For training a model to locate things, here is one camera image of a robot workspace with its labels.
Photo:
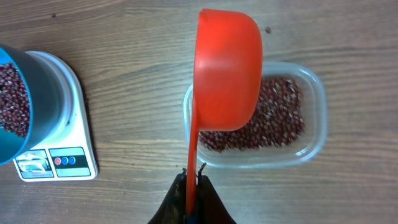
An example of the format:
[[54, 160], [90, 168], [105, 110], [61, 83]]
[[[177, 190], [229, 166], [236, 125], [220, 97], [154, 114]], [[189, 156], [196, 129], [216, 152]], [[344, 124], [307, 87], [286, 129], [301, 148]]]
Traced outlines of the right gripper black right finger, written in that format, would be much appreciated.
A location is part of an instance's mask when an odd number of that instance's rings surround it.
[[218, 196], [210, 179], [202, 174], [206, 166], [203, 163], [198, 171], [197, 217], [202, 224], [236, 224]]

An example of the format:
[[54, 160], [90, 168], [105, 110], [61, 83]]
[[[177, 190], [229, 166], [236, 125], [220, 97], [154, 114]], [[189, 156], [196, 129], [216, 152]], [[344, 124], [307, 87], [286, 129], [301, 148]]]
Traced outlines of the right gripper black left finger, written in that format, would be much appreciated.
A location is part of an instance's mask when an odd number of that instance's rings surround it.
[[177, 174], [159, 209], [148, 224], [184, 224], [187, 169]]

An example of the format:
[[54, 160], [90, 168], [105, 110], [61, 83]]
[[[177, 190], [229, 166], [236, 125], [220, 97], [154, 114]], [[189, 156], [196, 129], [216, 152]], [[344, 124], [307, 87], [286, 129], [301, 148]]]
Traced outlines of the orange measuring scoop blue handle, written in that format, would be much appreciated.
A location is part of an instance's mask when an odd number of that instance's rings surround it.
[[236, 11], [202, 9], [198, 15], [185, 211], [197, 191], [198, 134], [234, 131], [254, 113], [262, 75], [262, 38], [254, 20]]

